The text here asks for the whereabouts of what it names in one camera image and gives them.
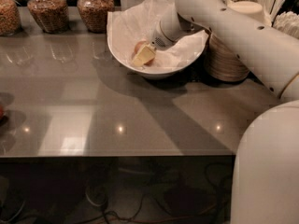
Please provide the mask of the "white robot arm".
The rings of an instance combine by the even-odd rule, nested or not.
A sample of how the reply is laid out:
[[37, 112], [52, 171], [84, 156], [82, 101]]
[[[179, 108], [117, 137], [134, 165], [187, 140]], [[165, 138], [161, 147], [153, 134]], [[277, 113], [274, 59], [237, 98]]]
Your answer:
[[133, 63], [153, 60], [204, 28], [220, 39], [281, 105], [244, 132], [235, 156], [230, 224], [299, 224], [299, 40], [228, 8], [221, 0], [175, 0]]

